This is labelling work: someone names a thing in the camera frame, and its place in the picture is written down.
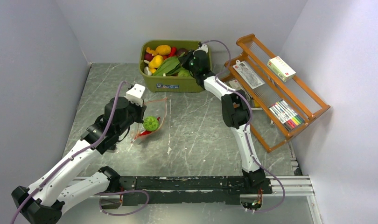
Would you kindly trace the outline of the green leafy vegetable toy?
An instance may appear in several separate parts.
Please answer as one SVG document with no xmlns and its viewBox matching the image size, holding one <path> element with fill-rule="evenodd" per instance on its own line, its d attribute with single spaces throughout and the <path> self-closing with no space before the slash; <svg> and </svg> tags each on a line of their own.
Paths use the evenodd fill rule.
<svg viewBox="0 0 378 224">
<path fill-rule="evenodd" d="M 171 76 L 181 71 L 183 67 L 178 57 L 172 56 L 163 61 L 159 68 L 152 74 L 152 76 Z"/>
</svg>

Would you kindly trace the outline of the green custard apple toy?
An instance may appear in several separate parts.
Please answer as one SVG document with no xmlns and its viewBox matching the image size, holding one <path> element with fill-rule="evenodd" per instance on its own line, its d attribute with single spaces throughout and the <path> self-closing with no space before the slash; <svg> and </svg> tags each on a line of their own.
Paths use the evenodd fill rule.
<svg viewBox="0 0 378 224">
<path fill-rule="evenodd" d="M 144 118 L 143 127 L 146 131 L 153 132 L 156 131 L 160 126 L 158 119 L 154 116 L 147 116 Z"/>
</svg>

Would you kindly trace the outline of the clear zip top bag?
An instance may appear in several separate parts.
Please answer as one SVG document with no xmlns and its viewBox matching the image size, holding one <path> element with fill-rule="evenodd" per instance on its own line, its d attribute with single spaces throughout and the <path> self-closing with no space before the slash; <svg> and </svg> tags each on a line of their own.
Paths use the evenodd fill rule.
<svg viewBox="0 0 378 224">
<path fill-rule="evenodd" d="M 145 102 L 146 110 L 142 123 L 131 126 L 131 143 L 140 144 L 149 136 L 155 135 L 164 123 L 167 116 L 167 98 Z"/>
</svg>

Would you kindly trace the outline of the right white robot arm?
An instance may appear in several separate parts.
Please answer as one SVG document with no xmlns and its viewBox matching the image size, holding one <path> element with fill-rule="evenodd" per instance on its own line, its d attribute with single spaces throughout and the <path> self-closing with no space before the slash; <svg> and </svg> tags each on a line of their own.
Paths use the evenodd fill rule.
<svg viewBox="0 0 378 224">
<path fill-rule="evenodd" d="M 190 50 L 178 60 L 199 86 L 220 99 L 223 121 L 233 132 L 239 148 L 243 188 L 248 193 L 255 193 L 266 180 L 266 175 L 252 141 L 250 121 L 253 113 L 244 91 L 227 86 L 210 70 L 208 55 L 204 50 Z"/>
</svg>

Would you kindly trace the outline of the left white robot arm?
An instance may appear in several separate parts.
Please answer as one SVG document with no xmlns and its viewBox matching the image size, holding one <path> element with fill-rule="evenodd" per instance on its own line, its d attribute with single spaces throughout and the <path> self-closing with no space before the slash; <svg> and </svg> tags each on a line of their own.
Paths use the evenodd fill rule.
<svg viewBox="0 0 378 224">
<path fill-rule="evenodd" d="M 85 166 L 119 142 L 133 123 L 143 122 L 146 106 L 142 97 L 113 97 L 104 113 L 90 125 L 73 148 L 45 175 L 28 187 L 11 193 L 16 211 L 31 224 L 55 224 L 72 207 L 97 194 L 114 194 L 122 189 L 120 175 L 109 166 L 89 178 L 69 186 Z"/>
</svg>

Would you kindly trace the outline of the white garlic toy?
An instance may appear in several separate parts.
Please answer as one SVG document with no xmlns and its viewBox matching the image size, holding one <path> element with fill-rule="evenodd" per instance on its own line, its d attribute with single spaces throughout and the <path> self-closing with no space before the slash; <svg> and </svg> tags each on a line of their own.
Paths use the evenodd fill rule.
<svg viewBox="0 0 378 224">
<path fill-rule="evenodd" d="M 147 75 L 147 76 L 152 76 L 153 73 L 149 70 L 149 67 L 146 66 L 143 70 L 144 74 Z"/>
</svg>

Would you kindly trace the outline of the red chili pepper toy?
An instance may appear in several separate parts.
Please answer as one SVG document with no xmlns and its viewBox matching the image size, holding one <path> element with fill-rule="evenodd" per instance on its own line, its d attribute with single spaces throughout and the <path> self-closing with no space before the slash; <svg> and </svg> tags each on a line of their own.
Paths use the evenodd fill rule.
<svg viewBox="0 0 378 224">
<path fill-rule="evenodd" d="M 140 136 L 145 136 L 145 135 L 148 135 L 148 134 L 151 134 L 151 133 L 153 133 L 153 132 L 149 132 L 149 131 L 146 131 L 145 129 L 144 129 L 144 131 L 142 131 L 142 132 L 139 132 L 138 134 L 137 134 L 137 138 L 138 137 L 140 137 Z"/>
</svg>

